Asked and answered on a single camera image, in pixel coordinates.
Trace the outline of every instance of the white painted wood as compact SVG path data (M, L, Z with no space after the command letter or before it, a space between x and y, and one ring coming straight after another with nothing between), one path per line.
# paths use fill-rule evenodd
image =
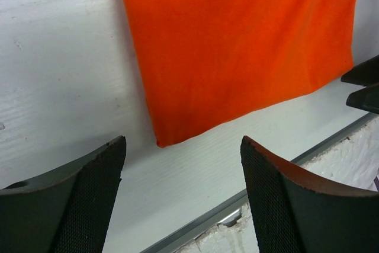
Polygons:
M379 169L379 118L367 123L302 167L336 182L375 190L373 181ZM176 253L209 252L259 252L248 204L242 207L242 217L236 225L230 228L215 225Z
M361 61L379 51L378 0L357 7ZM242 190L244 134L292 159L364 114L336 81L159 149L121 0L0 0L0 31L0 188L127 137L104 252L139 252Z

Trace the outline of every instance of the orange cloth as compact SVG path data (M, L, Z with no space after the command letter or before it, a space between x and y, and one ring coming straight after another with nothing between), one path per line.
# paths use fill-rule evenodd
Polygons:
M161 147L352 67L355 0L124 2Z

